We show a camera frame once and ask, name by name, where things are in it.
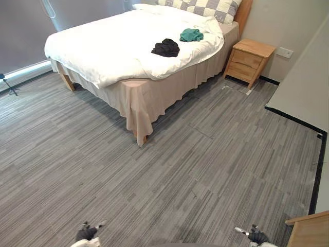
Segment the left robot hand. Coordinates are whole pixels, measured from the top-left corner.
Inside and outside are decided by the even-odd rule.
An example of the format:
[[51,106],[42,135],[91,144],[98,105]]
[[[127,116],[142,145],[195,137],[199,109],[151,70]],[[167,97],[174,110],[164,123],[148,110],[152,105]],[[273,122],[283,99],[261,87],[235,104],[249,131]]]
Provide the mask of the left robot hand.
[[75,237],[75,241],[78,242],[80,240],[92,240],[97,233],[97,231],[104,227],[107,223],[107,220],[101,221],[96,226],[91,227],[91,225],[85,221],[82,226],[78,229],[78,232]]

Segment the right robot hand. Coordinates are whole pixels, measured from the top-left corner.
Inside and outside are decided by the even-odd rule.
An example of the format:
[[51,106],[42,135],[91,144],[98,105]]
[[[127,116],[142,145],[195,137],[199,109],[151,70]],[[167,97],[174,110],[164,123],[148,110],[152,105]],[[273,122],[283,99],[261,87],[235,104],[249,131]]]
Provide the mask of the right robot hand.
[[234,230],[238,233],[244,234],[251,242],[256,244],[263,244],[269,241],[268,236],[264,232],[260,231],[259,227],[255,224],[252,225],[250,232],[240,227],[235,227]]

